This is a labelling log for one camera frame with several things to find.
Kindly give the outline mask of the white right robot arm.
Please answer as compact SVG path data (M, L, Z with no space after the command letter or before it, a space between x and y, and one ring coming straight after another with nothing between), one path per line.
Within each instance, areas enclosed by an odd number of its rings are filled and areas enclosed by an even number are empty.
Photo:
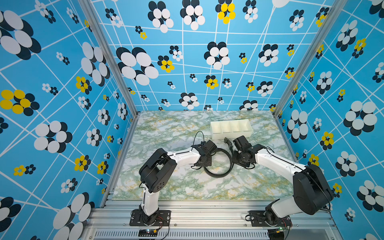
M314 215L334 199L322 170L316 165L305 166L277 155L272 148L260 144L252 146L245 136L224 142L232 152L232 162L248 169L261 165L274 171L293 185L293 195L278 199L265 208L264 219L270 226L276 226L286 217L298 213Z

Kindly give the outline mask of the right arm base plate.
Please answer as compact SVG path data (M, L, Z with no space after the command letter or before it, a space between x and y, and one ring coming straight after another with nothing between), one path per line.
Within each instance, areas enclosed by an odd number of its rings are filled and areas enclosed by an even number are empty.
M268 211L249 211L245 217L253 227L288 228L292 226L290 218L278 218Z

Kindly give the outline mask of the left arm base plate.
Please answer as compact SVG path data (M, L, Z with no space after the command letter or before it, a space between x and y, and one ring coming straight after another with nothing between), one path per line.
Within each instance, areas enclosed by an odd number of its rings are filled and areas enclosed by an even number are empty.
M170 225L171 211L157 210L154 214L147 216L143 210L133 210L129 225L131 227L149 227L149 226L166 226Z

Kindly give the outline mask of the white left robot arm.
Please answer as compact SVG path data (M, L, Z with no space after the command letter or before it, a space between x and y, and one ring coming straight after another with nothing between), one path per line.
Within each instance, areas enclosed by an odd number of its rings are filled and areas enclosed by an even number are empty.
M159 215L159 195L178 167L207 167L212 165L212 155L216 147L193 146L190 150L167 152L157 149L140 168L144 197L139 207L142 222L152 225Z

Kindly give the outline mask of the black belt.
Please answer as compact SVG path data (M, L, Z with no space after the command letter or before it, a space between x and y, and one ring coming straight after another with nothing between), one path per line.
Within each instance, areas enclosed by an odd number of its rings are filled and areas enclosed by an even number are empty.
M204 171L205 171L205 173L208 174L210 177L219 179L219 178L224 178L224 177L226 177L226 176L232 171L232 169L233 169L233 167L234 167L234 162L233 162L232 155L231 155L228 151L226 151L226 150L224 150L224 149L221 149L221 148L218 148L218 149L215 151L215 153L217 153L217 152L224 153L224 154L228 157L228 159L229 159L229 161L230 161L230 167L229 167L229 169L228 169L225 173L222 173L222 174L215 174L215 173L212 173L212 172L209 171L206 167L204 167Z

